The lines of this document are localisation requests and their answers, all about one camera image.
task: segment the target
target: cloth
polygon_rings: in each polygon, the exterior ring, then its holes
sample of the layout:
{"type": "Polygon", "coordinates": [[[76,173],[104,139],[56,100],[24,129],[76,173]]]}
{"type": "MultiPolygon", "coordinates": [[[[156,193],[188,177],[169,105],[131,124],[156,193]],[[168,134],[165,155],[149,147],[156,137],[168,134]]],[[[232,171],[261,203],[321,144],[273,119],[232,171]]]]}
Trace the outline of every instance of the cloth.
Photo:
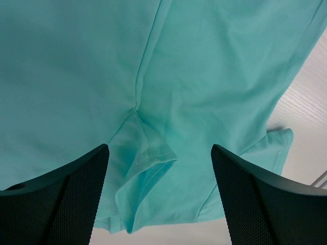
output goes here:
{"type": "Polygon", "coordinates": [[[96,227],[223,216],[218,143],[275,173],[266,122],[326,26],[326,1],[0,3],[0,189],[102,143],[96,227]]]}

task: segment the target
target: garment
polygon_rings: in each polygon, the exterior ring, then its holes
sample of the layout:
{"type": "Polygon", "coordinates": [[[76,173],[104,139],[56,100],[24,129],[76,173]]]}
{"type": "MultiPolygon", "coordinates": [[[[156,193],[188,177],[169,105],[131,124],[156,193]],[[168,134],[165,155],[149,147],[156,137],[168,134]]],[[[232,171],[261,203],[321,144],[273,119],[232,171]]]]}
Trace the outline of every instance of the garment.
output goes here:
{"type": "Polygon", "coordinates": [[[326,26],[326,1],[0,4],[0,189],[102,143],[96,227],[222,217],[214,143],[281,173],[266,121],[326,26]]]}

